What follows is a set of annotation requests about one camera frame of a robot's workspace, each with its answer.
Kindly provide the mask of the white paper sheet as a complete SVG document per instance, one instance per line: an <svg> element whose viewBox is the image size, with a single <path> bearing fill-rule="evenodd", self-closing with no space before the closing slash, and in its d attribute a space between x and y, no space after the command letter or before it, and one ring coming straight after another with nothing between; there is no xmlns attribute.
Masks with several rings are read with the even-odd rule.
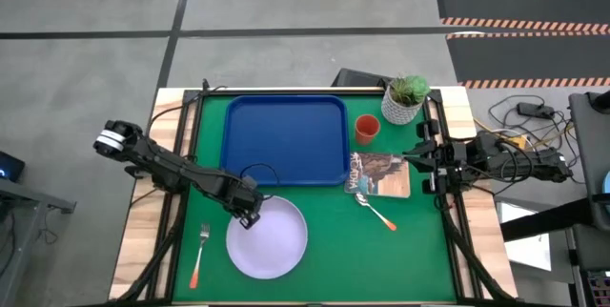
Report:
<svg viewBox="0 0 610 307"><path fill-rule="evenodd" d="M505 202L499 203L498 210L501 223L535 214L534 211ZM510 261L547 272L552 271L550 239L548 234L505 241L504 244Z"/></svg>

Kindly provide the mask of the metal fork orange handle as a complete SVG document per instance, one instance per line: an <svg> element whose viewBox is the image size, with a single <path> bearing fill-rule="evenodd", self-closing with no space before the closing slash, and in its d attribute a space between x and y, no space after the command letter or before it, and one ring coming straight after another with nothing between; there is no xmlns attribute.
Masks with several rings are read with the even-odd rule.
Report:
<svg viewBox="0 0 610 307"><path fill-rule="evenodd" d="M210 237L210 225L202 224L201 230L199 233L199 246L198 246L198 251L197 251L196 262L194 264L191 280L189 283L189 288L191 290L196 289L198 286L202 252L203 252L204 245L205 245L206 241L209 239L209 237Z"/></svg>

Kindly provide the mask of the black flat device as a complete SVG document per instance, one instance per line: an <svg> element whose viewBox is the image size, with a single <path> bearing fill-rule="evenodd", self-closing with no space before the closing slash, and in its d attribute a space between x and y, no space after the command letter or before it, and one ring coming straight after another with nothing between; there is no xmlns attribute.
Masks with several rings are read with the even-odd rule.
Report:
<svg viewBox="0 0 610 307"><path fill-rule="evenodd" d="M332 87L381 87L387 88L391 78L370 72L342 68L332 83Z"/></svg>

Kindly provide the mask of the dark device with blue light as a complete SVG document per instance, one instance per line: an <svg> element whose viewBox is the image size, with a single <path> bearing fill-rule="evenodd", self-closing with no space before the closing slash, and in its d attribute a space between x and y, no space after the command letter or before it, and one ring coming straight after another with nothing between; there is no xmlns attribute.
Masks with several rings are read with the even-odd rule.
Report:
<svg viewBox="0 0 610 307"><path fill-rule="evenodd" d="M0 179L17 182L24 169L24 161L0 151Z"/></svg>

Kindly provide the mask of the blue plastic tray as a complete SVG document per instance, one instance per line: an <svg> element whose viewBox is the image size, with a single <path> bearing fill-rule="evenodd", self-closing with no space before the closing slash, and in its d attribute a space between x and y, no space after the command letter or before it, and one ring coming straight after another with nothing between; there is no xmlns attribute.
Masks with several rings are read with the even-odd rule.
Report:
<svg viewBox="0 0 610 307"><path fill-rule="evenodd" d="M333 95L245 95L229 103L220 167L260 186L335 186L347 179L347 107Z"/></svg>

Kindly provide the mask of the Acadia picture book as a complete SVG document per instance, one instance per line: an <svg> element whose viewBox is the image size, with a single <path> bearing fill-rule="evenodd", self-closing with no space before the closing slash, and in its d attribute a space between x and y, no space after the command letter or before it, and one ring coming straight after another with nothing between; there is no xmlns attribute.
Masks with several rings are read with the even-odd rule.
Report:
<svg viewBox="0 0 610 307"><path fill-rule="evenodd" d="M391 153L351 153L344 192L408 198L411 195L409 163Z"/></svg>

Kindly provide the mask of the grey metal cart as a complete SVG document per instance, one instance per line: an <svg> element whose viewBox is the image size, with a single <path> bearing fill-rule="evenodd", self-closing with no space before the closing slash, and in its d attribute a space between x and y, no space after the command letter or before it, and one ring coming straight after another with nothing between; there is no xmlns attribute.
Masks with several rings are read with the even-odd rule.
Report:
<svg viewBox="0 0 610 307"><path fill-rule="evenodd" d="M7 179L0 179L0 223L8 222L0 238L0 307L12 307L32 250L49 209L72 214L76 203Z"/></svg>

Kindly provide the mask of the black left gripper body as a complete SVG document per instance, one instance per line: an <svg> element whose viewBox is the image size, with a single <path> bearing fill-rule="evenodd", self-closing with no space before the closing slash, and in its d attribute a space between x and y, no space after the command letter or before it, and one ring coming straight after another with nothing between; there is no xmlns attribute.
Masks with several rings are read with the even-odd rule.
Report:
<svg viewBox="0 0 610 307"><path fill-rule="evenodd" d="M264 196L257 189L228 176L218 176L214 188L215 200L233 216L255 217L258 215Z"/></svg>

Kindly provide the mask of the green table mat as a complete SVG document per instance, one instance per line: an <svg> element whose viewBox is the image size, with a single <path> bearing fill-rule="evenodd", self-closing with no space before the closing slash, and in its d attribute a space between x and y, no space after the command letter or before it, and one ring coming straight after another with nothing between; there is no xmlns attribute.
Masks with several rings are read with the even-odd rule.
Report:
<svg viewBox="0 0 610 307"><path fill-rule="evenodd" d="M347 107L350 153L358 150L356 119L380 115L376 95L336 96ZM220 167L226 110L237 97L206 101L196 158ZM229 258L226 233L232 217L199 192L191 192L180 248L173 301L221 302L452 302L456 298L439 211L421 190L422 175L410 169L408 198L373 195L370 204L396 225L391 231L370 209L335 186L260 186L268 197L296 205L308 228L306 252L292 271L275 279L242 274ZM210 225L191 290L202 224Z"/></svg>

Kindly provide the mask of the lavender round plate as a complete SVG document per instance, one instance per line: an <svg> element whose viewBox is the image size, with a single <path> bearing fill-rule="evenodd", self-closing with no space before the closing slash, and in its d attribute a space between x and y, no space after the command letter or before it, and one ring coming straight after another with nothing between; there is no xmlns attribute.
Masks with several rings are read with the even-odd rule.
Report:
<svg viewBox="0 0 610 307"><path fill-rule="evenodd" d="M229 224L226 247L234 266L255 279L275 279L286 275L303 258L308 228L295 204L280 196L263 202L260 218L245 229L236 218Z"/></svg>

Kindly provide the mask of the orange plastic cup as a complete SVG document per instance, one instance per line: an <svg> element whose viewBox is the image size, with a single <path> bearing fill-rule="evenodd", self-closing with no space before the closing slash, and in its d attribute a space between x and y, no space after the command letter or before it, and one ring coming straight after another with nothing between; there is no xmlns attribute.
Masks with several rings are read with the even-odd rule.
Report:
<svg viewBox="0 0 610 307"><path fill-rule="evenodd" d="M372 114L363 114L356 119L355 123L356 143L366 146L373 142L380 131L380 122Z"/></svg>

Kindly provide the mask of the metal spoon orange handle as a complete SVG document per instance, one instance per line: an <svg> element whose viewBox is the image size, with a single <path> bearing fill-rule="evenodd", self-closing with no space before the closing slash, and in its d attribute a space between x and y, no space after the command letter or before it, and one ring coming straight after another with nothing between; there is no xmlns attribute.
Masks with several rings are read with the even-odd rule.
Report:
<svg viewBox="0 0 610 307"><path fill-rule="evenodd" d="M366 198L365 195L363 194L355 194L355 199L356 202L363 206L363 207L367 207L368 209L370 209L391 231L395 231L397 229L397 226L390 221L388 218L386 218L384 215L382 215L380 212L378 212L368 201L368 199Z"/></svg>

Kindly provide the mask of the succulent in white patterned pot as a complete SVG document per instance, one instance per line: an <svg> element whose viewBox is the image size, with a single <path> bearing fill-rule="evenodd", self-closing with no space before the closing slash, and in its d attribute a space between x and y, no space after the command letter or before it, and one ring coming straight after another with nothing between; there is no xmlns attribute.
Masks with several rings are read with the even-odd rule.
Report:
<svg viewBox="0 0 610 307"><path fill-rule="evenodd" d="M385 119L394 125L406 125L417 116L430 92L423 76L405 75L392 79L385 89L381 111Z"/></svg>

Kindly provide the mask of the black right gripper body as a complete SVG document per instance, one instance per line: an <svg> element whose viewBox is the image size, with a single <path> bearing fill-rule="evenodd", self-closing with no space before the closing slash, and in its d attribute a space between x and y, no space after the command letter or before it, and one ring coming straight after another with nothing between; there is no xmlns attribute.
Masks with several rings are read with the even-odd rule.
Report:
<svg viewBox="0 0 610 307"><path fill-rule="evenodd" d="M439 144L435 136L440 135L437 120L426 120L417 124L419 143L433 143L434 151L428 158L434 160L434 171L422 183L425 194L460 194L465 190L466 145L458 142Z"/></svg>

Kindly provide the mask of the black power adapter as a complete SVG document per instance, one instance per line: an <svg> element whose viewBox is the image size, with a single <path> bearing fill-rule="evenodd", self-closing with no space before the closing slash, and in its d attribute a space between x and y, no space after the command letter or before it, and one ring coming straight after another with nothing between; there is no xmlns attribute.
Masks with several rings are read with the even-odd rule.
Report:
<svg viewBox="0 0 610 307"><path fill-rule="evenodd" d="M517 113L521 116L551 120L554 117L555 109L544 104L537 105L533 103L519 102L517 104Z"/></svg>

